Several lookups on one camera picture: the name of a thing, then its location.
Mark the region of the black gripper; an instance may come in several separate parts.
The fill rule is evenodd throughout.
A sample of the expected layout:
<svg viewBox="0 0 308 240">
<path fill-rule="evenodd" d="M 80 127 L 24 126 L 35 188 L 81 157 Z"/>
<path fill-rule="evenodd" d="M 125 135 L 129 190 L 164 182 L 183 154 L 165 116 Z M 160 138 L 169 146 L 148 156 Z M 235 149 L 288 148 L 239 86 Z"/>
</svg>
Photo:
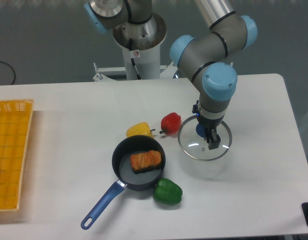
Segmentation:
<svg viewBox="0 0 308 240">
<path fill-rule="evenodd" d="M 196 115 L 197 121 L 203 126 L 205 141 L 208 143 L 209 150 L 217 149 L 221 142 L 221 138 L 217 134 L 217 126 L 222 122 L 225 110 L 216 113 L 210 112 L 203 108 L 197 100 L 193 105 L 192 113 Z"/>
</svg>

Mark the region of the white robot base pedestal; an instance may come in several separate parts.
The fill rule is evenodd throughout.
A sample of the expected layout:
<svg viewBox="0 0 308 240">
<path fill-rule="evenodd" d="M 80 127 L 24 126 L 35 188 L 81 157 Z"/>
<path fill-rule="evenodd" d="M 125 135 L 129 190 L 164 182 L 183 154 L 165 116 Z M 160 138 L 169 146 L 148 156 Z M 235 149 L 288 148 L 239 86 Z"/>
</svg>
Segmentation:
<svg viewBox="0 0 308 240">
<path fill-rule="evenodd" d="M 115 42 L 122 49 L 124 67 L 98 68 L 94 65 L 95 82 L 111 81 L 118 77 L 127 80 L 171 79 L 177 71 L 173 63 L 161 65 L 160 46 L 167 28 L 164 20 L 153 13 L 142 24 L 124 22 L 112 30 Z"/>
</svg>

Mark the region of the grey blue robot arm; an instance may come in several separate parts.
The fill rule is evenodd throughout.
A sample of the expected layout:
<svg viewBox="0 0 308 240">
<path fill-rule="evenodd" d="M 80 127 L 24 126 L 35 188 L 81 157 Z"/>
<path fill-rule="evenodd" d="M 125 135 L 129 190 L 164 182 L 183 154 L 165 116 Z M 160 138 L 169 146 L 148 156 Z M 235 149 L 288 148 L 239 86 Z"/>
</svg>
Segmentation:
<svg viewBox="0 0 308 240">
<path fill-rule="evenodd" d="M 256 23 L 239 16 L 228 0 L 198 0 L 209 34 L 202 39 L 183 35 L 170 47 L 173 64 L 199 91 L 193 113 L 209 149 L 219 147 L 217 126 L 222 122 L 236 90 L 237 73 L 223 63 L 230 54 L 250 46 L 257 38 Z M 100 32 L 112 31 L 123 52 L 128 80 L 156 79 L 160 74 L 160 44 L 166 37 L 164 20 L 149 0 L 89 0 L 84 8 Z"/>
</svg>

